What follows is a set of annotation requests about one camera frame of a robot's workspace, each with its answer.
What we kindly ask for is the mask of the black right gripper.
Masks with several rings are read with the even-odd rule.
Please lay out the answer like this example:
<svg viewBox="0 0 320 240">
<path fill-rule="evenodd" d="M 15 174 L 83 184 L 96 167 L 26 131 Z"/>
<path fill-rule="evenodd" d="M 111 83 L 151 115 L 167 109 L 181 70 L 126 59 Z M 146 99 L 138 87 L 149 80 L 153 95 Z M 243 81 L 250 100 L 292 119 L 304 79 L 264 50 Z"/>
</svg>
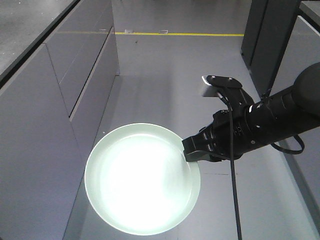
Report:
<svg viewBox="0 0 320 240">
<path fill-rule="evenodd" d="M 226 89 L 223 93 L 224 95 L 217 98 L 227 105 L 227 109 L 214 113 L 211 124 L 203 127 L 196 135 L 182 140 L 183 154 L 187 162 L 230 160 L 231 144 L 235 160 L 243 155 L 236 149 L 236 137 L 230 124 L 235 127 L 240 120 L 243 120 L 245 108 L 254 101 L 242 88 Z"/>
</svg>

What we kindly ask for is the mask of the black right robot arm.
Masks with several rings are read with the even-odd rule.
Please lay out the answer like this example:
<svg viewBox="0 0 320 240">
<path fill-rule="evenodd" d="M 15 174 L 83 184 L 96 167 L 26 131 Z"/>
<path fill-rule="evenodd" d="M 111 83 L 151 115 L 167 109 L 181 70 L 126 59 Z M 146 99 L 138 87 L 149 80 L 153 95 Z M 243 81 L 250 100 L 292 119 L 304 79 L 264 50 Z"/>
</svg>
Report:
<svg viewBox="0 0 320 240">
<path fill-rule="evenodd" d="M 320 125 L 320 65 L 303 70 L 294 84 L 255 103 L 234 78 L 203 76 L 206 97 L 218 97 L 229 110 L 213 114 L 213 122 L 182 141 L 187 162 L 239 159 L 244 153 L 272 145 Z"/>
</svg>

